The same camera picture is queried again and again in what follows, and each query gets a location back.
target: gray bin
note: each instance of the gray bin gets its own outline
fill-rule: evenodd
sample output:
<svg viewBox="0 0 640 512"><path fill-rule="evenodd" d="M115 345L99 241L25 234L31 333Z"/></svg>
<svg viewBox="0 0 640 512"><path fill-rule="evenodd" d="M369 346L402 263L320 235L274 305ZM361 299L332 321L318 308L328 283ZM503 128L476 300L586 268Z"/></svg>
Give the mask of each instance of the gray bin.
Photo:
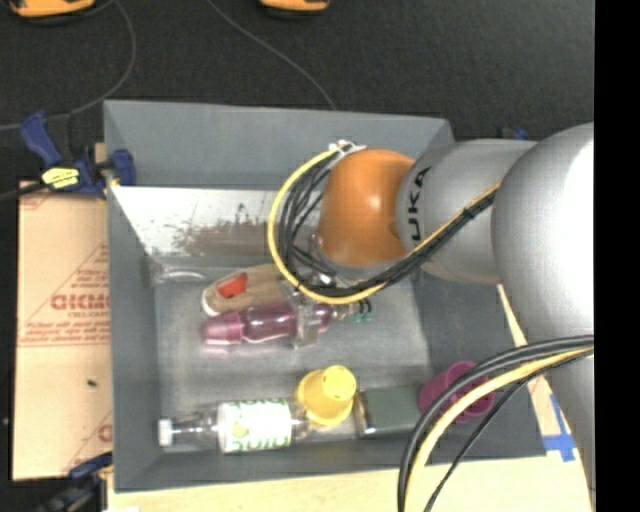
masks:
<svg viewBox="0 0 640 512"><path fill-rule="evenodd" d="M413 116L105 102L107 153L128 149L139 184L108 200L117 491L395 467L406 437L358 440L349 423L316 442L230 456L160 448L156 422L222 399L288 396L306 371L330 364L350 367L361 387L388 386L513 346L495 287L420 273L374 297L369 324L333 324L315 345L203 349L203 287L268 261L263 222L274 191L339 139L417 158L452 135L444 120ZM454 426L432 460L451 460L476 426ZM470 456L542 454L520 393Z"/></svg>

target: bottle cap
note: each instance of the bottle cap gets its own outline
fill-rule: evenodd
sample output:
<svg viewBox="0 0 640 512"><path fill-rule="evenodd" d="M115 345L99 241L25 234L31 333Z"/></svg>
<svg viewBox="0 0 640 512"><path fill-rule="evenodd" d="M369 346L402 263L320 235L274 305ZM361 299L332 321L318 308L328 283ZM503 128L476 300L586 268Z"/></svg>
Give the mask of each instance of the bottle cap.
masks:
<svg viewBox="0 0 640 512"><path fill-rule="evenodd" d="M341 423L351 413L356 388L353 373L335 365L305 375L295 396L313 423L331 426Z"/></svg>
<svg viewBox="0 0 640 512"><path fill-rule="evenodd" d="M158 420L158 444L162 447L173 444L173 423L169 418Z"/></svg>

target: black surface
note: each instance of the black surface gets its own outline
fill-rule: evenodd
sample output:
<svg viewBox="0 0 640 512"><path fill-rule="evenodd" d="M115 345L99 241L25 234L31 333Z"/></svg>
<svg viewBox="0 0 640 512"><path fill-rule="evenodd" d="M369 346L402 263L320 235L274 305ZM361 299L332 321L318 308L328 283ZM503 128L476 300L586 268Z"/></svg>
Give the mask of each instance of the black surface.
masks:
<svg viewBox="0 0 640 512"><path fill-rule="evenodd" d="M120 1L137 53L113 97L328 108L304 76L230 28L207 0ZM592 0L335 0L303 21L271 18L254 0L216 4L313 75L341 110L437 115L457 139L505 125L539 139L594 118ZM115 3L49 28L0 9L0 34L1 192L39 171L15 130L2 126L100 98L127 70L132 41ZM65 126L55 131L66 137ZM100 105L73 116L69 135L74 149L100 140ZM15 244L15 204L0 204L1 418L10 417ZM9 430L3 421L0 509L28 510L63 483L9 483Z"/></svg>

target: bottle label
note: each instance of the bottle label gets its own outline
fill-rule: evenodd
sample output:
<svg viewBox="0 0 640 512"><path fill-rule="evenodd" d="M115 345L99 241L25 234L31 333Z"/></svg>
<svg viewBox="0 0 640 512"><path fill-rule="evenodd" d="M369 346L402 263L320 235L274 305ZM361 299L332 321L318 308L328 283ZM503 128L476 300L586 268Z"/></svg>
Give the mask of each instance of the bottle label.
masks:
<svg viewBox="0 0 640 512"><path fill-rule="evenodd" d="M236 400L218 408L218 440L223 453L286 448L292 417L284 398Z"/></svg>

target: green object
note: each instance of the green object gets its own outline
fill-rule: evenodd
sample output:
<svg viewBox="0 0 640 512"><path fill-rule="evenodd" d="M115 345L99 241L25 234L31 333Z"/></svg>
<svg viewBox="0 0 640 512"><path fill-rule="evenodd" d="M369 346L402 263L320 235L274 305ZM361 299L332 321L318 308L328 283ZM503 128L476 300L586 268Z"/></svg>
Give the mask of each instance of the green object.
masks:
<svg viewBox="0 0 640 512"><path fill-rule="evenodd" d="M376 438L411 432L421 415L419 390L419 384L412 384L360 391L354 404L358 435Z"/></svg>

